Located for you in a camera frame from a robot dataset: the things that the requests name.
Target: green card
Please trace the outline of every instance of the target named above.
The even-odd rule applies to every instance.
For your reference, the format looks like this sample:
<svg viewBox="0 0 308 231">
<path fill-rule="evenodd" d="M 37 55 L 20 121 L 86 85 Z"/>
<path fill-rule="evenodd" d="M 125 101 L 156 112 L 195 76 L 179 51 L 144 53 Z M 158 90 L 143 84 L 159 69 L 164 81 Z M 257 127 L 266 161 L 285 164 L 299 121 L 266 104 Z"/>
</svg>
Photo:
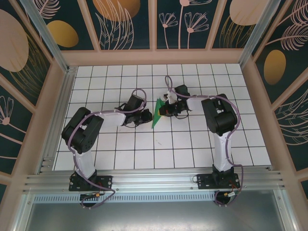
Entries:
<svg viewBox="0 0 308 231">
<path fill-rule="evenodd" d="M 165 105 L 165 102 L 162 101 L 160 98 L 156 100 L 156 106 L 155 106 L 155 111 L 153 115 L 153 123 L 152 123 L 152 129 L 156 125 L 156 123 L 159 121 L 161 115 L 159 114 L 159 108 Z"/>
</svg>

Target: leaf illustration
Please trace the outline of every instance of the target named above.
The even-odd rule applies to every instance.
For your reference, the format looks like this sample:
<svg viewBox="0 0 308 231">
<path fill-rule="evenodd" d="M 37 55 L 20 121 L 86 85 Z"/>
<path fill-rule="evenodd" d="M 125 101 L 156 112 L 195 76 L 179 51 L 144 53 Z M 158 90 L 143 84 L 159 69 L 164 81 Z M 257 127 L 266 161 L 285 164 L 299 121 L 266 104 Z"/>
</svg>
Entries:
<svg viewBox="0 0 308 231">
<path fill-rule="evenodd" d="M 308 90 L 293 102 L 281 105 L 276 117 L 288 145 L 308 142 Z"/>
<path fill-rule="evenodd" d="M 284 50 L 298 51 L 308 41 L 308 24 L 289 26 L 281 38 L 268 42 L 266 46 L 277 41 L 281 42 Z"/>
<path fill-rule="evenodd" d="M 100 34 L 100 39 L 99 43 L 103 47 L 104 50 L 108 50 L 110 47 L 110 35 L 109 31 L 106 28 L 105 21 L 97 14 L 95 13 L 101 26 L 101 34 Z"/>
<path fill-rule="evenodd" d="M 308 0 L 296 0 L 292 13 L 291 20 L 296 25 L 306 24 L 308 21 Z"/>
<path fill-rule="evenodd" d="M 134 41 L 134 28 L 129 12 L 118 4 L 118 11 L 110 0 L 106 0 L 105 4 L 97 1 L 100 11 L 105 17 L 96 14 L 100 26 L 100 45 L 104 50 L 122 50 L 129 46 L 131 48 Z"/>
<path fill-rule="evenodd" d="M 56 15 L 61 6 L 59 0 L 34 0 L 38 12 L 42 18 L 52 19 Z"/>
</svg>

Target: white tile floor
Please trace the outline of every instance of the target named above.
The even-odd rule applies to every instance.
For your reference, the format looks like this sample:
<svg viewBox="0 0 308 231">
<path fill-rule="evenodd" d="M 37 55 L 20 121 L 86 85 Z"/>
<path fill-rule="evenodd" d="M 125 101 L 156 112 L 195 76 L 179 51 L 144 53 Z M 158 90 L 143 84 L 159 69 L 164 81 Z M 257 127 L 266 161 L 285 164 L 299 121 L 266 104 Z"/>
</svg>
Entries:
<svg viewBox="0 0 308 231">
<path fill-rule="evenodd" d="M 109 110 L 127 102 L 134 88 L 144 88 L 147 108 L 167 92 L 164 77 L 174 87 L 185 84 L 191 95 L 225 93 L 241 113 L 242 124 L 232 138 L 232 159 L 244 166 L 270 165 L 262 134 L 238 64 L 171 64 L 80 66 L 74 83 L 65 124 L 80 107 Z M 137 128 L 104 125 L 92 148 L 97 169 L 145 169 L 210 167 L 214 140 L 203 112 L 189 112 L 178 120 L 162 117 Z M 73 158 L 60 139 L 54 170 L 73 170 Z"/>
</svg>

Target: dark green wall panel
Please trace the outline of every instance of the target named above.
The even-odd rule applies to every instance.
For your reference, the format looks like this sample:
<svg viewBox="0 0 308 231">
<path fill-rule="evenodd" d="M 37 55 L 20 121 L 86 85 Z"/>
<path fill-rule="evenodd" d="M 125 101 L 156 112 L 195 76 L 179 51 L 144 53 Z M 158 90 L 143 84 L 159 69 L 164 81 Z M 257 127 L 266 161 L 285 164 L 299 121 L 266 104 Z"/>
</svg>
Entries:
<svg viewBox="0 0 308 231">
<path fill-rule="evenodd" d="M 275 111 L 297 171 L 308 167 L 308 81 Z"/>
<path fill-rule="evenodd" d="M 293 22 L 291 16 L 296 11 L 296 8 L 293 9 L 296 2 L 305 3 L 303 0 L 293 1 L 282 17 L 282 23 L 280 22 L 276 27 L 256 60 L 257 68 L 272 103 L 308 67 L 308 24 L 307 21 L 300 24 Z M 299 12 L 299 17 L 308 15 L 307 8 Z"/>
<path fill-rule="evenodd" d="M 281 2 L 279 3 L 279 6 L 274 14 L 274 16 L 271 18 L 270 22 L 269 22 L 269 25 L 268 27 L 266 28 L 266 30 L 264 31 L 262 37 L 260 38 L 259 42 L 257 43 L 256 47 L 254 48 L 254 50 L 252 51 L 252 56 L 255 55 L 255 53 L 257 52 L 257 50 L 259 49 L 262 41 L 263 41 L 263 38 L 265 37 L 265 35 L 268 33 L 270 27 L 272 26 L 273 22 L 275 21 L 277 15 L 279 14 L 279 11 L 281 10 L 282 6 L 285 4 L 285 1 L 286 0 L 281 0 Z"/>
<path fill-rule="evenodd" d="M 0 86 L 0 172 L 11 174 L 32 113 Z"/>
<path fill-rule="evenodd" d="M 117 6 L 115 0 L 95 0 L 101 2 L 101 7 L 108 12 Z M 87 0 L 87 5 L 96 31 L 97 39 L 102 50 L 136 50 L 149 49 L 149 6 L 148 0 L 120 0 L 123 5 L 123 13 L 120 10 L 113 11 L 114 14 L 105 17 L 95 7 L 93 0 Z"/>
<path fill-rule="evenodd" d="M 200 5 L 194 5 L 193 2 L 190 2 L 189 6 L 182 7 L 180 1 L 157 1 L 158 49 L 178 49 L 179 30 L 181 49 L 205 48 L 218 1 L 195 1 L 199 2 Z M 191 28 L 193 32 L 188 33 L 188 28 Z"/>
<path fill-rule="evenodd" d="M 8 59 L 10 58 L 10 62 L 13 66 L 19 66 L 18 69 L 22 67 L 20 61 L 26 60 L 24 67 L 17 72 L 15 67 L 12 70 L 12 68 L 8 68 L 8 65 L 4 62 L 0 62 L 0 73 L 8 81 L 10 81 L 14 87 L 16 87 L 31 103 L 36 105 L 49 70 L 50 63 L 8 1 L 2 1 L 0 3 L 0 17 L 5 18 L 5 21 L 2 23 L 10 25 L 2 27 L 5 29 L 2 29 L 1 31 L 2 36 L 0 36 L 0 42 L 4 45 L 3 50 L 0 50 L 0 54 L 4 57 L 7 56 Z M 20 25 L 23 29 L 22 31 L 18 31 L 18 33 L 25 35 L 25 39 L 23 41 L 25 41 L 24 45 L 28 43 L 28 56 L 26 50 L 24 49 L 26 46 L 21 47 L 21 44 L 18 43 L 20 41 L 18 39 L 21 35 L 15 34 L 16 28 L 19 28 Z M 8 50 L 5 47 L 5 44 L 11 45 L 10 47 L 12 47 L 12 49 Z"/>
<path fill-rule="evenodd" d="M 232 0 L 227 0 L 213 48 L 244 48 L 255 25 L 239 26 L 230 17 Z"/>
<path fill-rule="evenodd" d="M 58 43 L 60 50 L 82 51 L 94 49 L 77 0 L 35 0 L 34 4 L 47 27 L 53 24 L 51 34 L 58 36 L 55 41 Z"/>
<path fill-rule="evenodd" d="M 1 201 L 4 196 L 4 193 L 5 193 L 5 189 L 6 189 L 6 185 L 0 184 L 0 205 L 1 205 Z"/>
<path fill-rule="evenodd" d="M 306 198 L 308 200 L 308 180 L 302 181 L 301 184 L 302 184 L 304 193 L 306 195 Z"/>
</svg>

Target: metal base plate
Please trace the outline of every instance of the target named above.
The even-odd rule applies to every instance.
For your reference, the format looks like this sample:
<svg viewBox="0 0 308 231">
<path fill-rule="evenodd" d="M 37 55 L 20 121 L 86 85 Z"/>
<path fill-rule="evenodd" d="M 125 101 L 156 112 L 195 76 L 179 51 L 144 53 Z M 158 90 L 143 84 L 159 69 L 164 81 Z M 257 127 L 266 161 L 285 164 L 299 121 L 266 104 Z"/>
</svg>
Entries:
<svg viewBox="0 0 308 231">
<path fill-rule="evenodd" d="M 196 177 L 198 189 L 232 189 L 229 180 L 225 180 L 220 185 L 216 185 L 212 174 L 198 174 Z M 236 173 L 233 174 L 230 180 L 237 188 L 240 188 L 239 176 Z"/>
<path fill-rule="evenodd" d="M 97 176 L 95 184 L 110 189 L 112 186 L 112 176 Z M 68 190 L 70 192 L 101 191 L 101 189 L 86 183 L 84 180 L 80 180 L 78 176 L 71 177 Z"/>
</svg>

